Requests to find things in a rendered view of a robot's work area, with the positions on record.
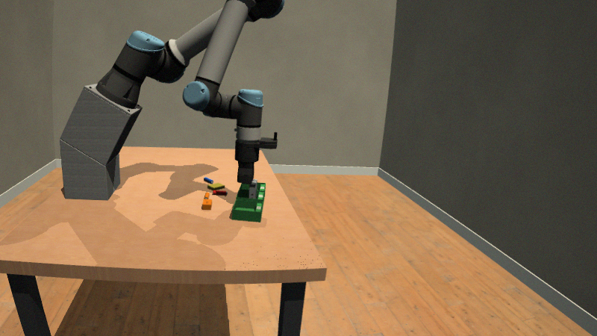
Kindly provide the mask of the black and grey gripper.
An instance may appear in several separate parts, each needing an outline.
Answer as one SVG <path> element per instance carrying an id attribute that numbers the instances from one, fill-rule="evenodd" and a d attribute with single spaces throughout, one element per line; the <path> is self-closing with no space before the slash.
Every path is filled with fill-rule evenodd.
<path id="1" fill-rule="evenodd" d="M 235 160 L 238 161 L 237 182 L 249 184 L 249 199 L 257 197 L 257 179 L 254 178 L 254 162 L 259 161 L 260 149 L 277 148 L 277 132 L 273 138 L 262 137 L 260 128 L 242 128 L 237 126 Z"/>

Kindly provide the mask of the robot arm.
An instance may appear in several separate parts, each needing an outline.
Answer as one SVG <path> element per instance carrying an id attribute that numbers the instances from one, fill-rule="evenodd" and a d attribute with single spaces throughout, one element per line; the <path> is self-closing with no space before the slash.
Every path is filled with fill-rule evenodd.
<path id="1" fill-rule="evenodd" d="M 165 44 L 150 34 L 134 31 L 96 89 L 112 102 L 134 109 L 146 76 L 162 83 L 176 82 L 190 59 L 207 48 L 195 81 L 184 88 L 184 103 L 205 116 L 236 119 L 239 127 L 259 128 L 261 91 L 240 90 L 237 96 L 218 90 L 244 23 L 277 16 L 283 6 L 284 0 L 227 0 L 222 9 Z"/>

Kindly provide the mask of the yellow sticky note pad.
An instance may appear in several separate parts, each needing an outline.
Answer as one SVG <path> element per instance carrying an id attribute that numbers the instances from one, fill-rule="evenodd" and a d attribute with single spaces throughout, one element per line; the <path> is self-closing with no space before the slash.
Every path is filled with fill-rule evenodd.
<path id="1" fill-rule="evenodd" d="M 219 189 L 223 189 L 225 188 L 225 185 L 220 184 L 220 183 L 215 183 L 215 184 L 209 184 L 207 186 L 207 188 L 211 189 L 211 190 L 219 190 Z"/>

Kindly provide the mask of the green tray with three compartments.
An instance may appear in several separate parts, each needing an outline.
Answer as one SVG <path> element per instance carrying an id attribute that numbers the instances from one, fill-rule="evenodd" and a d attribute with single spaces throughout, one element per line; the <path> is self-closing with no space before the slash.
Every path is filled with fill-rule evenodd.
<path id="1" fill-rule="evenodd" d="M 263 210 L 265 193 L 265 183 L 258 182 L 256 199 L 249 199 L 249 184 L 241 184 L 236 197 L 236 201 L 232 209 L 232 220 L 260 223 L 261 210 Z"/>

